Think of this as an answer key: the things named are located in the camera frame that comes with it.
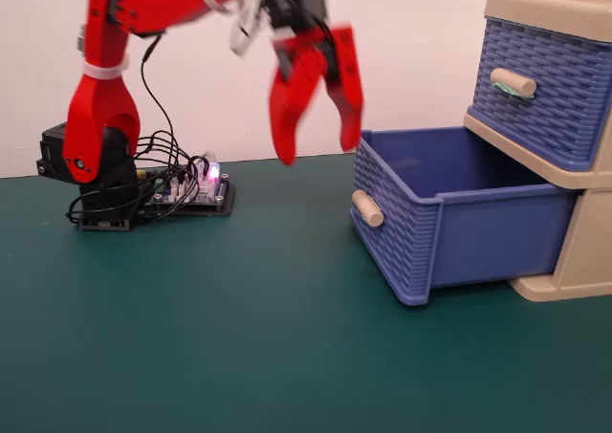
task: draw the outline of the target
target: blue drawer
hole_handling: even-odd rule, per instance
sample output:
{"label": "blue drawer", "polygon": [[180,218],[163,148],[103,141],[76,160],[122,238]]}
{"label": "blue drawer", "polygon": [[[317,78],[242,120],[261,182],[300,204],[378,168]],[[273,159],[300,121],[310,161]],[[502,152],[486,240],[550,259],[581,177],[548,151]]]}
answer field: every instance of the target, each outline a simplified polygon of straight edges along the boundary
{"label": "blue drawer", "polygon": [[408,305],[431,288],[552,273],[579,191],[558,188],[464,127],[364,132],[355,188],[384,223],[353,223]]}
{"label": "blue drawer", "polygon": [[[533,79],[534,98],[492,87],[496,68]],[[559,168],[588,171],[611,91],[612,43],[489,18],[468,113]]]}

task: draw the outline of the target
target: white wall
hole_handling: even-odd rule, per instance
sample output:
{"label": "white wall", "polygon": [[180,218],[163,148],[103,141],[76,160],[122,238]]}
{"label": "white wall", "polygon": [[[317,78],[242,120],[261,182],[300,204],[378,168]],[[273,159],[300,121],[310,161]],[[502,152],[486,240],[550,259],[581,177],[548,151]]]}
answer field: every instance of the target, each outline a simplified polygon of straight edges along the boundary
{"label": "white wall", "polygon": [[[356,30],[364,128],[461,122],[473,91],[485,1],[329,0],[332,19],[351,20]],[[0,3],[0,177],[33,174],[41,132],[65,120],[80,76],[76,36],[85,6],[85,0]],[[231,24],[232,19],[210,16],[171,30],[149,60],[148,80],[188,152],[213,150],[222,161],[271,158],[267,94],[275,58],[269,34],[241,60],[228,46]],[[139,61],[145,47],[132,38],[132,59]],[[142,87],[138,65],[125,80],[139,106],[142,131],[165,128]],[[298,153],[339,152],[338,138],[338,114],[319,91],[302,122]]]}

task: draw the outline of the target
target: black cable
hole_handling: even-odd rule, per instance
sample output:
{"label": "black cable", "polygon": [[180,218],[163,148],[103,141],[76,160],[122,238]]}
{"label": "black cable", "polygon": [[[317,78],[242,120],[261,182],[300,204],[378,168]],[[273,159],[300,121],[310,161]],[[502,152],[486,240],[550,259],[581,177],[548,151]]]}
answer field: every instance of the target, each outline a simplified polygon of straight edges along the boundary
{"label": "black cable", "polygon": [[[142,63],[141,63],[141,79],[142,79],[142,84],[144,84],[144,88],[146,89],[146,92],[148,92],[151,98],[153,98],[153,101],[155,101],[155,104],[160,108],[160,110],[162,110],[162,113],[164,113],[165,120],[167,120],[168,126],[170,128],[170,137],[174,139],[174,126],[172,125],[172,120],[170,119],[170,116],[168,115],[168,113],[166,112],[162,104],[157,100],[157,98],[151,92],[151,89],[149,88],[149,85],[146,82],[146,77],[144,77],[144,64],[148,61],[149,57],[153,54],[153,51],[155,51],[155,48],[157,48],[157,45],[160,44],[160,41],[162,40],[163,37],[164,37],[163,33],[158,34],[155,37],[155,41],[153,41],[151,45],[147,48],[147,50],[144,52],[144,56],[142,57]],[[168,158],[168,165],[170,165],[171,156],[172,156],[172,151],[170,150],[170,157]]]}

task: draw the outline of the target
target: drawer handle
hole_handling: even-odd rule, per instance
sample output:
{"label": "drawer handle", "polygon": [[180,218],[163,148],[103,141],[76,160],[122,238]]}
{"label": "drawer handle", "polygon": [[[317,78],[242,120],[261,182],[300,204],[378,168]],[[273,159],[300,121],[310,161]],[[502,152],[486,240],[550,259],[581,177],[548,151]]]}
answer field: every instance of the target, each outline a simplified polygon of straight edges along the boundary
{"label": "drawer handle", "polygon": [[491,83],[494,87],[515,97],[533,98],[537,89],[534,80],[503,68],[496,68],[492,71]]}
{"label": "drawer handle", "polygon": [[361,214],[363,221],[370,227],[379,227],[384,222],[381,208],[365,191],[358,189],[353,193],[353,204]]}

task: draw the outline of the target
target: red robotic arm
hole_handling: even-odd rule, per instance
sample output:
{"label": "red robotic arm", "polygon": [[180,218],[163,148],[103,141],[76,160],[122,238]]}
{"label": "red robotic arm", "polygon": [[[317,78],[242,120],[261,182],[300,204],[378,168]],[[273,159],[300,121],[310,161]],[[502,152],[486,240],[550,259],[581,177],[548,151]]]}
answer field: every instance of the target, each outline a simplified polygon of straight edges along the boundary
{"label": "red robotic arm", "polygon": [[[83,77],[70,105],[62,151],[76,181],[90,183],[98,175],[104,126],[120,129],[131,154],[136,152],[138,111],[121,78],[128,35],[158,34],[208,12],[227,11],[227,1],[89,0]],[[280,65],[270,114],[280,160],[290,164],[295,159],[295,130],[321,77],[339,108],[341,146],[356,147],[363,99],[352,30],[330,30],[324,22],[324,3],[314,0],[265,0],[262,7],[273,28],[291,27],[295,32],[295,38],[273,43]]]}

